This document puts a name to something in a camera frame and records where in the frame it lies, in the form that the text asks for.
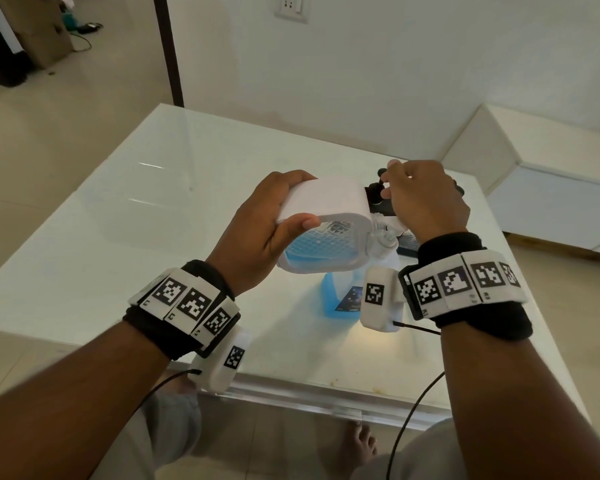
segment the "tiled floor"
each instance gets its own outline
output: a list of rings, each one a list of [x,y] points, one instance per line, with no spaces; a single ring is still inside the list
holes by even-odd
[[[20,87],[0,88],[0,265],[171,99],[152,0],[77,1],[81,20],[105,25],[89,37],[93,49]],[[600,433],[600,264],[514,252]],[[0,392],[70,350],[0,333]],[[341,422],[211,397],[201,403],[205,428],[195,455],[161,469],[161,480],[321,479],[333,472]],[[374,431],[380,450],[389,450],[396,428]]]

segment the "black wristband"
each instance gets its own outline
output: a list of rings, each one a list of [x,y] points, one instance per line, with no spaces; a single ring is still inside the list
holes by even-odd
[[[418,250],[418,266],[426,266],[456,254],[485,249],[480,237],[470,232],[455,232],[435,237]],[[472,327],[503,340],[528,339],[533,327],[522,304],[515,301],[488,303],[453,310],[432,319],[438,328],[467,322]]]
[[[218,273],[216,268],[210,264],[196,259],[186,263],[182,266],[182,269],[193,276],[199,276],[204,281],[220,290],[220,295],[214,300],[214,304],[211,305],[210,309],[213,309],[215,304],[220,303],[225,296],[229,296],[231,299],[235,300],[229,285],[222,275]],[[152,291],[153,289],[149,290],[142,299],[149,296]],[[192,336],[187,335],[169,323],[154,317],[151,313],[139,306],[130,306],[122,320],[128,322],[147,339],[151,340],[163,354],[167,355],[171,360],[177,360],[189,352],[195,352],[200,346],[200,343]],[[230,327],[225,327],[224,333],[221,332],[218,339],[221,340],[229,329]]]

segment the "black cable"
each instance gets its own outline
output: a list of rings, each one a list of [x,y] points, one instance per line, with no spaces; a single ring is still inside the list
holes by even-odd
[[[91,50],[93,48],[93,46],[91,45],[91,42],[89,42],[89,40],[87,38],[83,37],[82,35],[74,34],[73,32],[69,32],[69,35],[73,35],[74,37],[81,38],[82,40],[85,40],[89,44],[88,48],[83,48],[80,50],[73,49],[74,52],[86,52],[87,50]]]
[[[136,411],[138,411],[138,409],[140,409],[142,407],[142,405],[149,400],[149,398],[153,395],[153,393],[156,392],[158,389],[160,389],[160,387],[167,384],[167,382],[169,382],[173,379],[176,379],[177,377],[183,376],[185,374],[195,374],[195,375],[199,376],[200,374],[202,374],[202,371],[200,371],[199,369],[189,369],[188,371],[180,371],[177,374],[167,377],[167,379],[163,380],[160,384],[158,384],[156,387],[151,389],[151,391],[149,391],[149,394],[144,396],[144,399],[142,401],[140,401],[140,404],[138,404],[138,407],[136,407]]]
[[[432,330],[430,328],[424,328],[424,327],[417,326],[417,325],[409,325],[408,323],[402,323],[402,322],[393,322],[393,324],[396,325],[396,326],[403,326],[403,327],[407,327],[407,328],[415,328],[416,330],[428,331],[429,333],[435,333],[436,335],[440,335],[439,331]]]
[[[445,375],[444,372],[442,372],[442,374],[440,374],[438,377],[436,377],[433,382],[431,384],[429,384],[427,386],[426,389],[424,389],[424,391],[422,391],[422,394],[420,395],[420,397],[418,398],[418,400],[416,401],[416,403],[411,407],[411,411],[409,411],[409,415],[407,416],[407,419],[404,421],[404,424],[402,425],[402,428],[400,429],[400,433],[398,433],[398,437],[395,439],[395,443],[393,444],[393,450],[391,451],[391,456],[389,457],[389,465],[386,468],[386,480],[390,480],[391,477],[391,465],[393,464],[393,457],[395,456],[395,451],[398,448],[398,443],[400,443],[400,439],[402,437],[402,434],[404,433],[404,430],[407,429],[407,424],[409,423],[409,419],[411,419],[411,416],[413,416],[413,413],[416,411],[416,408],[418,407],[418,404],[422,401],[422,398],[426,395],[426,393],[429,392],[429,389],[431,389],[433,386],[436,385],[436,382],[438,382],[440,379],[442,379],[442,377]]]

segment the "wall switch plate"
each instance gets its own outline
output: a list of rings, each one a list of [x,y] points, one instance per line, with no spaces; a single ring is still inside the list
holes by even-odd
[[[306,7],[304,0],[280,0],[276,16],[306,23]]]

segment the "glossy table surface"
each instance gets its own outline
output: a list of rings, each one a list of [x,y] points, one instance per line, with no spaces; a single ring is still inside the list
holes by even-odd
[[[269,172],[303,168],[317,177],[345,174],[368,185],[388,160],[160,105],[0,268],[0,330],[85,344],[120,320],[126,300],[165,268],[205,258]],[[466,192],[469,229],[521,276],[476,179],[449,174]],[[380,333],[326,318],[321,279],[276,268],[239,298],[240,323],[255,336],[240,373],[327,393],[414,401],[443,370],[439,338],[416,330]],[[586,414],[533,299],[525,308],[536,349]],[[444,381],[424,404],[449,409]]]

